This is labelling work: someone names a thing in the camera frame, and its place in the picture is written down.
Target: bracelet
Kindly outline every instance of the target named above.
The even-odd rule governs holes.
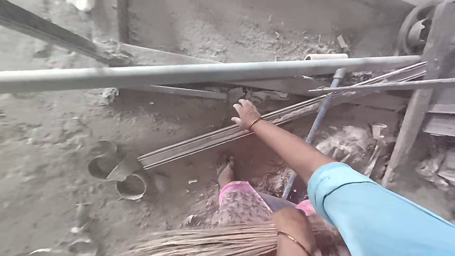
[[[258,118],[258,119],[256,119],[256,120],[254,120],[253,123],[250,125],[250,128],[249,128],[248,130],[251,131],[251,128],[253,127],[253,125],[254,125],[255,123],[261,121],[261,120],[262,120],[262,117],[260,117],[260,118]]]
[[[300,248],[302,248],[307,253],[308,256],[311,256],[311,254],[308,252],[308,250],[301,243],[299,243],[297,240],[295,240],[292,236],[290,236],[290,235],[288,235],[288,234],[286,234],[286,233],[284,233],[282,231],[278,231],[277,233],[278,233],[277,235],[285,235],[285,236],[287,236],[289,239],[291,239],[296,244],[298,244],[298,246],[300,246]]]

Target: pink garment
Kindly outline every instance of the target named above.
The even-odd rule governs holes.
[[[231,192],[234,191],[242,191],[244,193],[252,194],[254,197],[259,198],[261,201],[261,196],[257,193],[257,191],[250,185],[247,181],[233,181],[226,186],[224,186],[220,191],[220,196],[218,200],[220,202]],[[305,212],[306,216],[310,216],[316,213],[314,210],[313,205],[311,204],[310,200],[305,200],[296,206],[297,209],[300,209]]]

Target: white pipe piece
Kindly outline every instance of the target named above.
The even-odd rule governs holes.
[[[348,59],[348,58],[349,58],[349,56],[346,53],[327,53],[327,54],[313,53],[313,54],[308,54],[304,58],[304,60],[315,61],[315,60]]]

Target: broom bristles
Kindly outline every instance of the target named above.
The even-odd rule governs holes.
[[[135,240],[119,256],[244,256],[276,249],[274,223],[155,232]]]
[[[320,216],[308,217],[322,255],[349,255],[338,230]],[[117,256],[258,256],[277,248],[273,222],[154,232],[130,241]]]

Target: light blue sleeve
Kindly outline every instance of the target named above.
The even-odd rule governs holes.
[[[455,256],[455,225],[346,164],[316,170],[308,196],[352,256]]]
[[[323,202],[325,196],[343,185],[362,182],[377,184],[367,176],[354,171],[347,164],[340,162],[329,163],[319,167],[311,176],[308,182],[308,198],[316,212],[334,225],[324,210]]]

